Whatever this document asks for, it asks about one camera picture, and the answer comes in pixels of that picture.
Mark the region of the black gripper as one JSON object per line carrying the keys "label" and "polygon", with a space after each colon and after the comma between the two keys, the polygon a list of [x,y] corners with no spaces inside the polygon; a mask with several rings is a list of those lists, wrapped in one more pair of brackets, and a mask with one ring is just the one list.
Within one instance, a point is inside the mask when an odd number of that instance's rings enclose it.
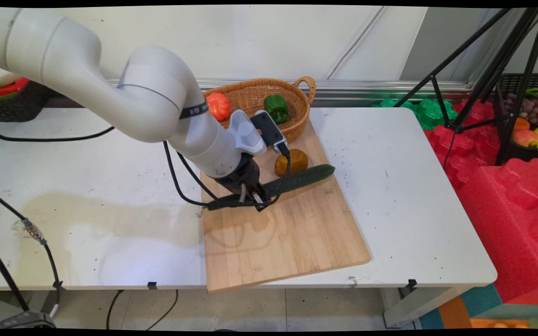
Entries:
{"label": "black gripper", "polygon": [[255,203],[258,212],[267,208],[271,197],[260,183],[260,168],[249,154],[242,154],[238,166],[224,178],[215,181],[231,192],[228,196],[218,198],[220,204],[238,204],[251,206]]}

